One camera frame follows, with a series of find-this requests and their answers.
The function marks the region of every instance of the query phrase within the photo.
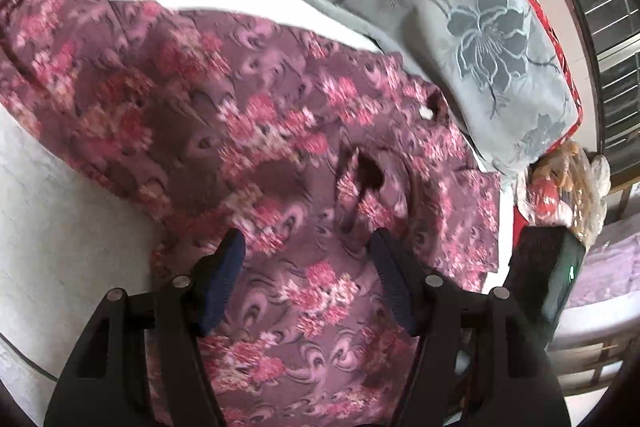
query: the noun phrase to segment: pink floral cloth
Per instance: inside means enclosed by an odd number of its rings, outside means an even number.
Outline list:
[[[244,232],[225,319],[200,342],[229,425],[390,418],[414,342],[366,253],[377,227],[467,289],[497,269],[498,178],[399,55],[153,1],[0,0],[0,29],[0,102],[164,224],[157,274]]]

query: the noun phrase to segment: floral fabric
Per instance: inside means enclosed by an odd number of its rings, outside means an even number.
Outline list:
[[[0,102],[164,224],[158,277],[244,232],[225,319],[200,341],[229,425],[390,418],[414,343],[366,254],[375,228],[465,288],[497,269],[498,178],[399,55],[153,1],[0,0],[0,28]]]

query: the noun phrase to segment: red fabric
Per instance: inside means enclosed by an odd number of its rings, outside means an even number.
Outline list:
[[[574,99],[575,107],[578,111],[578,119],[575,121],[574,125],[571,127],[567,133],[561,137],[556,143],[554,143],[547,152],[551,152],[552,150],[560,147],[564,142],[566,142],[569,138],[571,138],[575,132],[578,130],[578,127],[582,124],[582,102],[580,100],[580,94],[578,93],[578,89],[575,87],[574,80],[571,76],[571,71],[569,71],[569,65],[567,64],[566,57],[564,56],[564,52],[562,51],[562,47],[560,46],[560,41],[556,36],[549,20],[546,18],[545,13],[542,11],[542,6],[540,6],[540,2],[538,0],[528,0],[533,9],[540,20],[540,23],[543,25],[546,30],[546,34],[553,42],[554,48],[556,49],[556,55],[558,56],[558,62],[560,63],[560,67],[562,68],[562,73],[566,79],[567,86],[569,87],[569,91]]]
[[[524,227],[528,227],[528,226],[529,226],[529,221],[527,221],[522,216],[517,206],[514,206],[513,207],[513,246],[514,248],[516,247],[516,245],[518,244],[518,241],[520,240],[520,234],[522,233],[522,230],[524,229]]]

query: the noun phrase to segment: bed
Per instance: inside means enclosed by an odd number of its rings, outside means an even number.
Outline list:
[[[377,51],[369,39],[329,19],[302,0],[157,0],[170,9],[244,12],[299,26],[354,48]],[[105,193],[50,155],[4,111],[0,112],[3,279],[0,377],[39,425],[53,383],[9,346],[50,375],[66,357],[108,288],[130,293],[149,286],[148,252],[158,229],[148,217]],[[500,197],[499,263],[484,285],[504,281],[512,247],[513,195]],[[85,255],[88,251],[117,255]]]

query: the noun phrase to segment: bedding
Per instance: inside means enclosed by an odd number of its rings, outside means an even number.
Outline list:
[[[498,269],[488,272],[482,284],[482,293],[488,294],[493,288],[503,286],[509,275],[509,261],[513,253],[513,246],[517,244],[513,233],[514,207],[513,189],[508,184],[500,190],[498,204]]]
[[[305,0],[440,87],[485,164],[512,175],[571,136],[582,110],[536,0]]]
[[[399,55],[245,14],[0,0],[0,26],[0,102],[164,225],[156,277],[244,232],[225,320],[200,343],[228,422],[388,420],[414,345],[380,298],[370,232],[469,289],[497,268],[498,176],[440,91]]]
[[[588,251],[567,308],[640,291],[640,214],[607,225]]]

